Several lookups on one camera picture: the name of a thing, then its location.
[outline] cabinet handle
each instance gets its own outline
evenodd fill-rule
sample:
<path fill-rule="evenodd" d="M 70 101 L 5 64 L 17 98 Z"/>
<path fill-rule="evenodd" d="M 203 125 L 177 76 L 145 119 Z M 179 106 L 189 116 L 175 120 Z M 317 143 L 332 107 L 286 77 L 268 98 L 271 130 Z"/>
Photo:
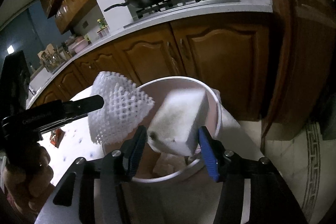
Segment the cabinet handle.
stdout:
<path fill-rule="evenodd" d="M 187 60 L 190 60 L 190 56 L 188 54 L 187 48 L 185 47 L 184 40 L 181 38 L 180 39 L 180 45 L 181 45 L 181 50 L 183 51 L 183 55 Z"/>
<path fill-rule="evenodd" d="M 169 41 L 167 41 L 167 47 L 168 47 L 168 54 L 169 54 L 169 56 L 170 56 L 170 58 L 171 58 L 171 61 L 173 62 L 174 68 L 175 68 L 175 73 L 177 73 L 178 75 L 181 75 L 181 73 L 180 73 L 180 71 L 179 71 L 179 67 L 178 67 L 178 65 L 177 65 L 176 58 L 175 58 L 175 53 L 174 53 L 174 51 L 172 50 Z"/>

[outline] light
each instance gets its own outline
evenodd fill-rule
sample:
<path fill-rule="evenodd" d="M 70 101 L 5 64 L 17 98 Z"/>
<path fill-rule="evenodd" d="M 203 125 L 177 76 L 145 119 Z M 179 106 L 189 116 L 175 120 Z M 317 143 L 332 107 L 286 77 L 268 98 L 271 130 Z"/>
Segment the light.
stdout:
<path fill-rule="evenodd" d="M 10 45 L 8 48 L 7 48 L 7 51 L 9 54 L 13 53 L 14 52 L 14 48 L 12 45 Z"/>

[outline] cabinet door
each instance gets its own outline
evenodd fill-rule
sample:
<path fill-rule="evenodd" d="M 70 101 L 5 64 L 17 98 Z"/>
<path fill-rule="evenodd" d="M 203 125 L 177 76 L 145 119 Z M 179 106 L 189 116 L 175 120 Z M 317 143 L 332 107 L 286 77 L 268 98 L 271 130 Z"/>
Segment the cabinet door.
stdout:
<path fill-rule="evenodd" d="M 67 100 L 89 86 L 74 64 L 68 65 L 54 82 Z"/>
<path fill-rule="evenodd" d="M 113 54 L 116 50 L 112 43 L 110 42 L 105 46 L 101 46 L 74 61 L 76 67 L 89 85 L 93 84 L 98 73 L 101 71 L 118 72 L 132 80 L 129 72 L 120 61 L 117 61 L 116 56 Z"/>
<path fill-rule="evenodd" d="M 236 119 L 257 120 L 267 75 L 268 28 L 235 21 L 216 14 L 171 25 L 187 75 L 219 90 L 223 106 Z"/>
<path fill-rule="evenodd" d="M 41 93 L 41 95 L 36 99 L 33 106 L 39 106 L 56 100 L 66 101 L 67 99 L 59 91 L 55 83 L 50 83 L 47 88 Z"/>
<path fill-rule="evenodd" d="M 133 80 L 138 84 L 174 75 L 185 75 L 169 24 L 141 30 L 114 43 Z"/>

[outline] bucket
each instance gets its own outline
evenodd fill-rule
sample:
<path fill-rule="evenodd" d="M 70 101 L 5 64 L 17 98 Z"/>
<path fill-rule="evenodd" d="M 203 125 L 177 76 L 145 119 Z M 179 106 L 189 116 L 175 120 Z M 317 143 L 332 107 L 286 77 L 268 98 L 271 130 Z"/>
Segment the bucket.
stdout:
<path fill-rule="evenodd" d="M 209 101 L 209 112 L 206 118 L 205 126 L 207 127 L 209 133 L 214 139 L 219 138 L 219 133 L 221 132 L 222 126 L 221 104 L 211 88 L 203 82 L 189 77 L 171 76 L 153 80 L 140 86 L 139 88 L 145 91 L 155 101 L 154 107 L 141 122 L 141 124 L 144 125 L 146 128 L 148 128 L 155 113 L 160 108 L 169 92 L 176 89 L 204 88 L 206 90 Z M 134 129 L 127 136 L 127 139 L 132 138 L 135 131 L 136 129 Z M 119 149 L 120 146 L 121 143 L 103 145 L 104 154 L 106 155 L 107 153 L 115 149 Z M 204 167 L 203 160 L 198 157 L 198 159 L 195 159 L 183 170 L 177 171 L 168 176 L 154 178 L 152 175 L 152 170 L 159 157 L 160 153 L 154 152 L 149 147 L 149 145 L 146 144 L 139 164 L 138 172 L 135 177 L 132 178 L 132 181 L 136 183 L 147 184 L 148 186 L 158 186 L 167 183 L 175 183 L 189 178 Z"/>

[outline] blue gripper pad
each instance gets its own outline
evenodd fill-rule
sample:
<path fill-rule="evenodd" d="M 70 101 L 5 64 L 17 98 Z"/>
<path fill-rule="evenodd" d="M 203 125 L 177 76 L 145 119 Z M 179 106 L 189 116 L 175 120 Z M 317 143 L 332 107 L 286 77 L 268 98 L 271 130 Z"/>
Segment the blue gripper pad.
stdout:
<path fill-rule="evenodd" d="M 208 170 L 209 176 L 215 181 L 219 181 L 218 159 L 212 150 L 212 137 L 206 127 L 198 129 L 198 142 L 202 151 L 202 158 Z"/>

